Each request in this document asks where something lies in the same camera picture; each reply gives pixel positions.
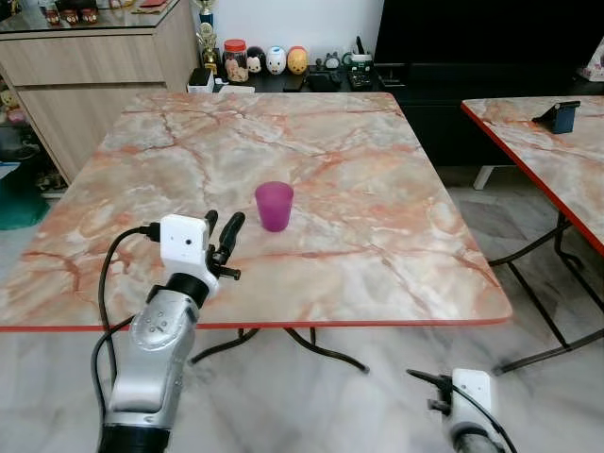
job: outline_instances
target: plastic cup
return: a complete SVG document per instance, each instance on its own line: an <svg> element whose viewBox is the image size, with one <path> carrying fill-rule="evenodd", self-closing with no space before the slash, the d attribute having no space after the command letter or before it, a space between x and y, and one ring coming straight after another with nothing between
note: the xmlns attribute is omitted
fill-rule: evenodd
<svg viewBox="0 0 604 453"><path fill-rule="evenodd" d="M265 182L256 189L256 204L264 229L282 231L290 223L294 189L279 181Z"/></svg>

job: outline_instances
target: tiled floor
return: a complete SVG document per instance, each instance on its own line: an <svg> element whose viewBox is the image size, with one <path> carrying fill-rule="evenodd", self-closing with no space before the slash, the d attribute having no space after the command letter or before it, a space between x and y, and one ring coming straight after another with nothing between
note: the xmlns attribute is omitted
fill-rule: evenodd
<svg viewBox="0 0 604 453"><path fill-rule="evenodd" d="M515 251L554 226L556 211L516 169L498 169L484 192L470 188L476 169L441 176L485 255ZM0 279L31 237L0 232ZM601 293L604 260L573 229L579 254ZM550 246L519 261L568 336L601 328L589 302ZM451 452L434 397L406 368L489 370L555 345L537 311L506 269L497 269L514 306L494 327L331 328L326 347L367 362L366 376L311 354L284 332L264 330L248 344L187 367L170 451L259 453ZM94 451L98 415L89 376L97 334L0 334L0 451ZM234 336L201 331L196 349ZM523 453L598 451L604 445L604 347L595 343L495 380L498 418Z"/></svg>

